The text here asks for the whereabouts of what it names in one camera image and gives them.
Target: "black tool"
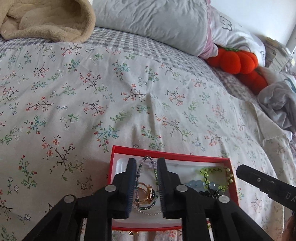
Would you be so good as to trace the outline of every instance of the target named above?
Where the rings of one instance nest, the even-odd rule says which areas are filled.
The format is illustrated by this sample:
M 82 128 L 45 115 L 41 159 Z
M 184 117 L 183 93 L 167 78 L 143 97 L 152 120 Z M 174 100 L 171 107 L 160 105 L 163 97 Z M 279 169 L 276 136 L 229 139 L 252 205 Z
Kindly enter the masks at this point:
M 184 241 L 210 241 L 208 220 L 215 241 L 272 241 L 227 196 L 213 199 L 182 185 L 177 174 L 168 172 L 164 158 L 157 161 L 157 174 L 163 216 L 182 219 Z M 126 171 L 117 174 L 112 185 L 92 196 L 65 196 L 23 241 L 78 241 L 83 218 L 87 218 L 85 241 L 111 241 L 112 218 L 126 219 L 131 211 L 135 179 L 136 161 L 130 158 Z
M 272 200 L 291 209 L 296 217 L 296 187 L 246 165 L 240 165 L 236 174 L 238 178 L 266 193 Z M 293 237 L 296 240 L 296 226 L 294 227 Z

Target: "silver screw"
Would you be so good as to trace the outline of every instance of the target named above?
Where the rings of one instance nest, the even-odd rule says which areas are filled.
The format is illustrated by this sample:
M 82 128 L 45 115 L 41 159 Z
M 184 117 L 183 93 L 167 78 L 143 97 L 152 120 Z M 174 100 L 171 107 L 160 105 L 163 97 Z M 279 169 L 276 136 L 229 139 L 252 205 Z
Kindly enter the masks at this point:
M 105 187 L 105 190 L 107 192 L 114 192 L 116 190 L 116 186 L 114 186 L 114 185 L 108 185 L 108 186 Z
M 179 192 L 186 192 L 188 190 L 188 187 L 186 185 L 178 185 L 176 187 L 177 191 Z
M 230 201 L 230 198 L 225 195 L 221 195 L 218 197 L 218 200 L 222 203 L 228 203 Z
M 74 200 L 75 200 L 75 198 L 72 195 L 67 195 L 66 197 L 64 197 L 64 202 L 66 202 L 66 203 L 71 203 Z

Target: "human hand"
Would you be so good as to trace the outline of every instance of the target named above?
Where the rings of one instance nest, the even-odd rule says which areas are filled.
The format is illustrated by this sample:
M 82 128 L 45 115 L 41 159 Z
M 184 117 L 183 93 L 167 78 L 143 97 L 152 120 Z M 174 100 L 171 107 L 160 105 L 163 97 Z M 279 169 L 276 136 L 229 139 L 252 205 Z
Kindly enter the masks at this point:
M 296 227 L 296 219 L 295 219 L 295 216 L 292 215 L 286 223 L 286 227 L 284 228 L 284 232 L 281 237 L 281 240 L 282 241 L 295 241 L 295 237 L 293 237 L 293 232 L 294 233 L 296 232 L 295 227 Z

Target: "bed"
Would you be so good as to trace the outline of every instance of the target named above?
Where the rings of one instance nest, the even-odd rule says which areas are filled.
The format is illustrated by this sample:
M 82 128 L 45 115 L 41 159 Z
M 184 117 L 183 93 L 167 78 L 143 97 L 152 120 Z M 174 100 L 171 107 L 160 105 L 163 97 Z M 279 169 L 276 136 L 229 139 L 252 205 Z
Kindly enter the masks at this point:
M 113 145 L 228 157 L 295 185 L 285 133 L 233 76 L 134 34 L 95 28 L 84 44 L 0 40 L 0 233 L 22 238 L 66 194 L 107 183 Z M 283 206 L 236 179 L 241 208 L 274 239 Z M 181 230 L 113 231 L 181 240 Z

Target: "pillow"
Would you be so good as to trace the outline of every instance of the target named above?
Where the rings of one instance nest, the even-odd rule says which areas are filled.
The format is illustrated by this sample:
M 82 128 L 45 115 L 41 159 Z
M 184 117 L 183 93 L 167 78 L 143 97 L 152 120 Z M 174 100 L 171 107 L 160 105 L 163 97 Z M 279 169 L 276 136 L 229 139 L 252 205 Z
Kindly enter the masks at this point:
M 149 37 L 188 54 L 218 54 L 207 0 L 93 0 L 96 26 Z
M 233 19 L 209 6 L 213 42 L 221 47 L 252 52 L 260 66 L 265 66 L 265 46 L 261 40 Z
M 263 75 L 268 85 L 284 81 L 296 93 L 296 79 L 293 75 L 288 75 L 283 72 L 279 72 L 261 66 L 258 67 L 258 70 Z

